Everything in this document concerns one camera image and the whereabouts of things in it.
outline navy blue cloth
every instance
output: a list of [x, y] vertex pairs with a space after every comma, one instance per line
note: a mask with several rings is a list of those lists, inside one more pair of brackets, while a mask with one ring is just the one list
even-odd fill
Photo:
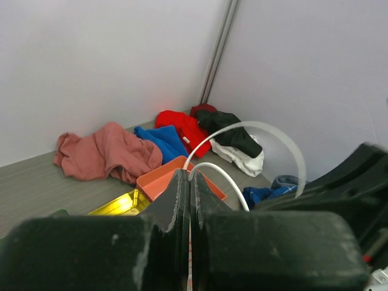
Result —
[[299, 180], [295, 176], [290, 176], [290, 175], [280, 175], [277, 176], [271, 185], [271, 189], [278, 189], [281, 187], [290, 187], [290, 186], [295, 186], [299, 184]]
[[189, 156], [173, 125], [147, 130], [137, 126], [133, 129], [133, 133], [138, 138], [151, 141], [159, 147], [163, 155], [162, 164], [178, 156]]
[[286, 193], [295, 191], [297, 187], [298, 186], [281, 187], [276, 190], [270, 188], [246, 187], [244, 188], [244, 191], [242, 191], [242, 195], [248, 204], [248, 208], [253, 209], [254, 206], [260, 201], [265, 199], [273, 199]]

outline gray floor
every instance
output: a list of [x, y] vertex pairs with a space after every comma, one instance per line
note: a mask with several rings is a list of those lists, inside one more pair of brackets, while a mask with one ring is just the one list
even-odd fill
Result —
[[[141, 126], [152, 128], [153, 122]], [[65, 178], [62, 170], [53, 164], [53, 157], [54, 153], [47, 153], [0, 168], [0, 238], [27, 218], [46, 216], [58, 209], [85, 215], [132, 189], [114, 178], [87, 182]], [[270, 185], [263, 176], [251, 178], [212, 152], [193, 163], [200, 161], [219, 165], [241, 189]], [[201, 171], [228, 196], [226, 204], [238, 209], [238, 198], [221, 174], [208, 168]]]

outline orange tray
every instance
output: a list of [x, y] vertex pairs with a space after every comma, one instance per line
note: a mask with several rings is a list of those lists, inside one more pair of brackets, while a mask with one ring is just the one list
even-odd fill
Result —
[[[172, 161], [164, 164], [163, 166], [140, 176], [136, 183], [137, 188], [148, 197], [149, 200], [154, 201], [160, 194], [165, 191], [169, 182], [171, 181], [172, 176], [174, 175], [175, 170], [183, 169], [184, 162], [186, 162], [185, 156], [179, 156]], [[188, 171], [194, 168], [194, 165], [190, 162], [187, 168]], [[209, 188], [213, 193], [221, 200], [226, 199], [226, 195], [216, 186], [211, 180], [209, 180], [205, 175], [205, 180]]]

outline crumpled clothing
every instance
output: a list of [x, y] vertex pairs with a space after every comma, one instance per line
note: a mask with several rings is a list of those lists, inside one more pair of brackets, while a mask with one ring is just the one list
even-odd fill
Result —
[[134, 184], [136, 179], [162, 164], [162, 153], [151, 141], [143, 141], [115, 122], [80, 138], [64, 133], [58, 138], [54, 164], [65, 176], [88, 181], [109, 175]]
[[[205, 129], [209, 134], [215, 133], [220, 129], [240, 122], [233, 113], [226, 113], [221, 111], [209, 112], [206, 110], [198, 110], [196, 112], [198, 125]], [[216, 142], [226, 147], [235, 147], [251, 158], [256, 158], [263, 148], [254, 141], [244, 127], [231, 129], [220, 133], [215, 137]]]
[[[258, 142], [257, 137], [253, 135], [251, 135], [251, 137], [254, 141]], [[257, 177], [263, 171], [263, 150], [256, 158], [251, 158], [234, 147], [224, 147], [220, 145], [214, 138], [210, 140], [210, 144], [212, 145], [213, 152], [228, 162], [234, 162], [236, 166], [245, 174], [251, 177]]]
[[[166, 110], [156, 117], [155, 128], [174, 125], [188, 153], [191, 153], [204, 139], [208, 137], [205, 130], [198, 126], [198, 121], [183, 112]], [[212, 146], [207, 141], [196, 152], [195, 155], [202, 158]]]
[[163, 165], [179, 156], [189, 156], [183, 143], [179, 139], [175, 127], [172, 125], [147, 130], [137, 126], [133, 129], [133, 132], [138, 138], [154, 142], [159, 147], [163, 155]]
[[265, 199], [273, 199], [282, 196], [286, 193], [296, 191], [298, 186], [281, 187], [278, 189], [271, 188], [254, 188], [246, 187], [242, 191], [245, 201], [248, 204], [249, 209], [253, 209], [257, 203]]

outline pink towel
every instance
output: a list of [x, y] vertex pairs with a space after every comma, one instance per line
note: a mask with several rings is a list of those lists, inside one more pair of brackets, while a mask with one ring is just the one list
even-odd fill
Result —
[[112, 175], [133, 184], [141, 175], [161, 166], [162, 153], [153, 142], [143, 141], [110, 122], [86, 138], [74, 133], [61, 135], [54, 164], [62, 167], [65, 176], [78, 180]]

